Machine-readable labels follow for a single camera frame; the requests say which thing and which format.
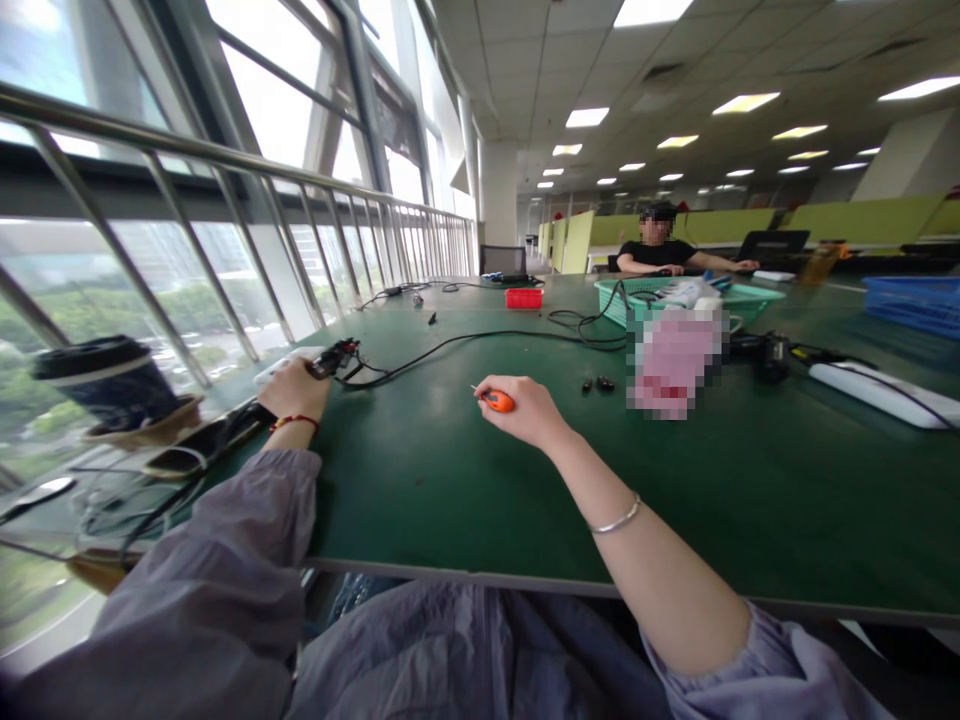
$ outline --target workbench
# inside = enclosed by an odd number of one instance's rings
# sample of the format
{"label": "workbench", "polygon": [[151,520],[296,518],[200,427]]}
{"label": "workbench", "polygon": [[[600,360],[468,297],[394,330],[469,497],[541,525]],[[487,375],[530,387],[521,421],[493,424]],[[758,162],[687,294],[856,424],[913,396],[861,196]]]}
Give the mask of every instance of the workbench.
{"label": "workbench", "polygon": [[[456,335],[564,333],[547,313],[596,312],[598,278],[548,277],[542,312],[506,310],[500,289],[431,288],[422,309],[407,295],[378,300],[302,344],[353,336],[371,365],[391,368]],[[865,315],[855,282],[786,291],[751,330],[777,329],[960,397],[960,343]],[[606,319],[588,331],[621,332]],[[755,380],[749,364],[725,366],[689,420],[654,421],[626,410],[628,370],[625,352],[498,336],[451,343],[370,390],[335,386],[314,444],[324,466],[308,563],[615,595],[552,465],[485,422],[472,397],[487,374],[529,375],[742,595],[792,614],[960,626],[957,437],[915,429],[805,378],[801,366],[778,386]],[[617,391],[583,394],[598,375]],[[251,393],[235,384],[238,398]],[[232,476],[265,437],[218,463],[210,482]],[[53,522],[57,512],[51,502],[10,525]]]}

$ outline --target silver bracelet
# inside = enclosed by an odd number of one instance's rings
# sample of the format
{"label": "silver bracelet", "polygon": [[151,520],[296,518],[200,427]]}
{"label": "silver bracelet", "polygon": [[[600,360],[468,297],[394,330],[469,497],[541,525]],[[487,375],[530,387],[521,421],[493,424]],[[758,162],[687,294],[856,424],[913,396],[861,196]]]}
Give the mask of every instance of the silver bracelet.
{"label": "silver bracelet", "polygon": [[590,532],[592,532],[594,535],[602,535],[603,533],[613,532],[618,527],[626,525],[628,522],[630,522],[633,516],[637,514],[637,511],[640,509],[641,505],[643,505],[643,501],[640,499],[640,494],[635,492],[633,494],[633,507],[630,508],[630,511],[626,515],[610,525],[604,525],[603,527],[598,528],[591,527]]}

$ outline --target person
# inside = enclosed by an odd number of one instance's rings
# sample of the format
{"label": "person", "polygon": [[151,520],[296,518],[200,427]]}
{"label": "person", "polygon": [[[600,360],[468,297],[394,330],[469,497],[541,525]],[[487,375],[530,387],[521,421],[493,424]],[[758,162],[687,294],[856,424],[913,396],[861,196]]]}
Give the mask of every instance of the person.
{"label": "person", "polygon": [[[330,381],[305,368],[280,370],[260,393],[264,407],[319,422]],[[515,409],[492,411],[479,400],[490,389]],[[545,387],[490,376],[476,395],[484,419],[556,467],[557,492],[565,486],[583,532],[594,529],[650,664],[572,596],[419,580],[338,620],[295,669],[299,567],[321,470],[307,449],[315,427],[299,420],[143,556],[86,641],[12,688],[8,716],[891,717],[827,646],[741,599],[564,421]],[[363,531],[363,518],[352,522]]]}
{"label": "person", "polygon": [[677,208],[668,202],[648,206],[640,218],[640,241],[623,242],[620,232],[620,252],[617,267],[629,273],[669,273],[683,275],[684,266],[722,272],[750,272],[760,267],[756,260],[733,262],[716,255],[696,250],[682,240],[671,240],[670,232],[677,217]]}

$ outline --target orange screwdriver handle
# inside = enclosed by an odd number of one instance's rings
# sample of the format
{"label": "orange screwdriver handle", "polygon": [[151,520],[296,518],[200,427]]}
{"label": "orange screwdriver handle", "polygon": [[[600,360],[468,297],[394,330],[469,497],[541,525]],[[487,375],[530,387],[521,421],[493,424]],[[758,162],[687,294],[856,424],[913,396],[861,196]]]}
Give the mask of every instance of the orange screwdriver handle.
{"label": "orange screwdriver handle", "polygon": [[513,398],[502,390],[487,390],[487,392],[483,394],[483,399],[487,401],[487,405],[497,412],[510,412],[513,410]]}

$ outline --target hand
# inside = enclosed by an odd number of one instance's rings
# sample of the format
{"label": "hand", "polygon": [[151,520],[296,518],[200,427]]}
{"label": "hand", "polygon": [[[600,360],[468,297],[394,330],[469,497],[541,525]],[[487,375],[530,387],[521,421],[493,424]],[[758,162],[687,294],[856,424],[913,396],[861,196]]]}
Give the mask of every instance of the hand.
{"label": "hand", "polygon": [[[513,398],[514,408],[498,413],[480,399],[487,390],[501,390]],[[483,419],[535,448],[546,450],[552,443],[564,442],[570,426],[560,416],[550,392],[528,377],[489,375],[473,393]]]}
{"label": "hand", "polygon": [[317,380],[310,375],[307,372],[310,364],[306,358],[291,358],[263,386],[257,400],[278,418],[306,415],[320,422],[332,381],[330,378]]}

